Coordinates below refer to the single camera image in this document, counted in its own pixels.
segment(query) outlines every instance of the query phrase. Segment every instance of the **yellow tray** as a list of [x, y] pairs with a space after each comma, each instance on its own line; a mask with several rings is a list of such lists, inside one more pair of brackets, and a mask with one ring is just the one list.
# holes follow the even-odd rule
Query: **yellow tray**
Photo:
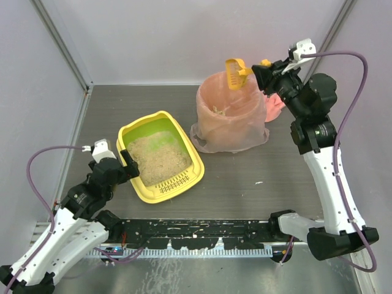
[[162, 131], [169, 131], [178, 139], [184, 150], [189, 153], [192, 164], [178, 175], [153, 186], [146, 187], [139, 176], [131, 179], [137, 195], [147, 203], [159, 203], [185, 192], [202, 179], [205, 171], [202, 159], [188, 136], [166, 111], [144, 116], [120, 129], [116, 145], [122, 164], [126, 163], [120, 151], [125, 150], [130, 142]]

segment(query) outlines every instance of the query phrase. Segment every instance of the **beige litter granules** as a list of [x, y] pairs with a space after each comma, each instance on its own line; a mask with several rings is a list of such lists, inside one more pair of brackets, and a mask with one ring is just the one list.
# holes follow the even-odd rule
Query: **beige litter granules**
[[192, 163], [189, 154], [169, 131], [136, 139], [128, 144], [127, 150], [138, 163], [140, 178], [145, 186], [165, 181]]

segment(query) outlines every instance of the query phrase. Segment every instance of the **gray floor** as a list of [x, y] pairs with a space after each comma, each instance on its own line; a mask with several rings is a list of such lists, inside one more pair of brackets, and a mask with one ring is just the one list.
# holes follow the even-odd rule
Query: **gray floor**
[[284, 266], [269, 258], [160, 258], [115, 267], [100, 264], [97, 259], [81, 260], [66, 276], [82, 275], [62, 279], [55, 294], [361, 293], [352, 267], [336, 258], [319, 262], [304, 245], [294, 247]]
[[[78, 145], [107, 138], [115, 150], [122, 126], [158, 110], [168, 111], [189, 134], [197, 121], [196, 91], [197, 86], [95, 86]], [[292, 120], [284, 110], [268, 123], [265, 145], [237, 154], [201, 154], [204, 178], [171, 201], [144, 203], [126, 183], [105, 208], [123, 218], [267, 219], [272, 212], [294, 209], [322, 219], [312, 176], [290, 136]], [[85, 179], [90, 160], [89, 154], [74, 154], [64, 191]]]

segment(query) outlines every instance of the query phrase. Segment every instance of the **robotic arm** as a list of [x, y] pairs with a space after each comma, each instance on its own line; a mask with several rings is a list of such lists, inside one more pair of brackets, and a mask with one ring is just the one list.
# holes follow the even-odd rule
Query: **robotic arm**
[[[313, 175], [321, 200], [325, 221], [315, 222], [294, 211], [272, 213], [269, 227], [272, 234], [288, 234], [308, 243], [313, 256], [324, 260], [349, 254], [364, 247], [353, 227], [341, 197], [333, 168], [333, 146], [336, 129], [328, 113], [336, 103], [336, 82], [324, 73], [316, 73], [306, 84], [298, 77], [300, 64], [312, 58], [302, 54], [315, 53], [310, 39], [298, 42], [288, 51], [288, 58], [270, 66], [255, 65], [252, 71], [258, 87], [266, 95], [277, 93], [295, 117], [291, 136]], [[369, 244], [379, 239], [376, 228], [367, 227], [352, 198], [338, 150], [339, 176], [356, 224]]]
[[[90, 151], [94, 158], [89, 163], [92, 173], [87, 175], [84, 182], [71, 188], [61, 201], [60, 209], [55, 215], [53, 232], [50, 232], [48, 227], [17, 262], [0, 267], [0, 281], [7, 285], [25, 261], [40, 247], [40, 251], [12, 284], [14, 293], [53, 293], [55, 285], [76, 262], [106, 241], [110, 234], [120, 234], [122, 231], [120, 219], [105, 210], [93, 219], [82, 234], [70, 242], [74, 233], [111, 200], [118, 184], [139, 175], [137, 163], [129, 153], [121, 152], [127, 163], [127, 166], [123, 167], [106, 140], [97, 141], [94, 146], [85, 147], [84, 151]], [[51, 238], [44, 244], [48, 234], [52, 234]]]

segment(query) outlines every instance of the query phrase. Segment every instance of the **litter box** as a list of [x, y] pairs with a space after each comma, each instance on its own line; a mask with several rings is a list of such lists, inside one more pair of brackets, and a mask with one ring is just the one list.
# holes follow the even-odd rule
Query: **litter box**
[[137, 195], [147, 203], [159, 203], [185, 192], [202, 179], [205, 171], [202, 159], [188, 136], [178, 122], [166, 111], [158, 111], [152, 115], [144, 116], [120, 129], [116, 145], [122, 164], [126, 163], [120, 151], [126, 150], [130, 142], [162, 131], [169, 131], [178, 139], [183, 150], [188, 152], [192, 163], [181, 173], [153, 186], [145, 186], [139, 176], [131, 179], [130, 182]]

